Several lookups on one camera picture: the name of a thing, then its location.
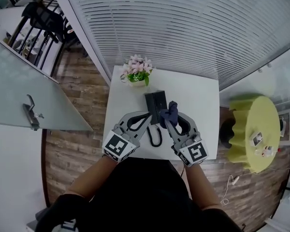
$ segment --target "white wall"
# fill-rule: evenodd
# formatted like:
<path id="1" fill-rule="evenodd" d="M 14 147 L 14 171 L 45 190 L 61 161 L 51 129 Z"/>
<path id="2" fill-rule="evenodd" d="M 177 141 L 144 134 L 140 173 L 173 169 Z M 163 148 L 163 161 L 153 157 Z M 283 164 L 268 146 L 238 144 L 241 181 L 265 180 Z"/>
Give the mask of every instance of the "white wall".
<path id="1" fill-rule="evenodd" d="M 0 232 L 24 232 L 45 208 L 42 130 L 0 125 Z"/>
<path id="2" fill-rule="evenodd" d="M 14 7 L 0 10 L 0 26 L 11 35 L 20 23 L 25 7 Z"/>

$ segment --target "white desk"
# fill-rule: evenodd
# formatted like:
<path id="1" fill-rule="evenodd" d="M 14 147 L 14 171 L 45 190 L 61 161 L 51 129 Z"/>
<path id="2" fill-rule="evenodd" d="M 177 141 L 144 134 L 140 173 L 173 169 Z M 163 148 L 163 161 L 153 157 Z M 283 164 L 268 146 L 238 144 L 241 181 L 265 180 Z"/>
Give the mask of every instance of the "white desk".
<path id="1" fill-rule="evenodd" d="M 216 159 L 219 131 L 218 81 L 200 76 L 154 69 L 149 76 L 148 87 L 130 87 L 120 81 L 120 66 L 114 67 L 108 98 L 103 140 L 114 125 L 127 113 L 147 111 L 144 93 L 164 90 L 167 104 L 178 103 L 178 110 L 194 119 L 209 157 Z M 156 126 L 150 125 L 154 143 L 158 141 Z M 137 158 L 179 160 L 171 149 L 173 140 L 166 129 L 161 129 L 163 143 L 151 146 L 147 132 L 140 140 L 141 147 L 131 156 Z"/>

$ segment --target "window blinds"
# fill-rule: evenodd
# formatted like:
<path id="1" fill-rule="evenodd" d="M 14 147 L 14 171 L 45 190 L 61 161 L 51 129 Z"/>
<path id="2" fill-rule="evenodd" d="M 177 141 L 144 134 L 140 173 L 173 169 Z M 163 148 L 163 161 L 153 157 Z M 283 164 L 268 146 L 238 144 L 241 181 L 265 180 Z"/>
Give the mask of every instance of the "window blinds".
<path id="1" fill-rule="evenodd" d="M 141 54 L 224 88 L 290 44 L 290 0 L 69 1 L 110 72 Z"/>

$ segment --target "yellow round table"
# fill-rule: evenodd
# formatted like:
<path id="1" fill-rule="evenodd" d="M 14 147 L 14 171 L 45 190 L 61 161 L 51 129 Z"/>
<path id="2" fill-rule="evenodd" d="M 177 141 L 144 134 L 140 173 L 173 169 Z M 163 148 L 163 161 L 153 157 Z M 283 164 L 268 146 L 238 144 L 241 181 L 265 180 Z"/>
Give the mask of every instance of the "yellow round table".
<path id="1" fill-rule="evenodd" d="M 263 157 L 256 155 L 256 149 L 272 146 L 278 149 L 280 139 L 280 124 L 278 112 L 272 101 L 265 96 L 253 98 L 236 98 L 230 103 L 230 110 L 235 117 L 232 127 L 234 137 L 229 140 L 232 144 L 228 158 L 231 162 L 242 162 L 244 168 L 252 173 L 266 169 L 275 155 Z M 251 146 L 249 139 L 252 134 L 261 132 L 263 140 L 256 146 Z"/>

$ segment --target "office chair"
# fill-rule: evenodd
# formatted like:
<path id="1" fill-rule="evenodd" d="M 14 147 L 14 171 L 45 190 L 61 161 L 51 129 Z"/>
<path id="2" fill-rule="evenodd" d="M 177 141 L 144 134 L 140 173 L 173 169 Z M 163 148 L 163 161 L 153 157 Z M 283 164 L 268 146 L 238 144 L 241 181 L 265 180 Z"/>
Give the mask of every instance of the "office chair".
<path id="1" fill-rule="evenodd" d="M 70 27 L 67 27 L 68 20 L 61 15 L 49 10 L 43 4 L 36 1 L 30 2 L 24 9 L 22 16 L 30 18 L 30 25 L 54 33 L 60 42 L 69 43 L 68 47 L 78 41 L 78 38 Z"/>

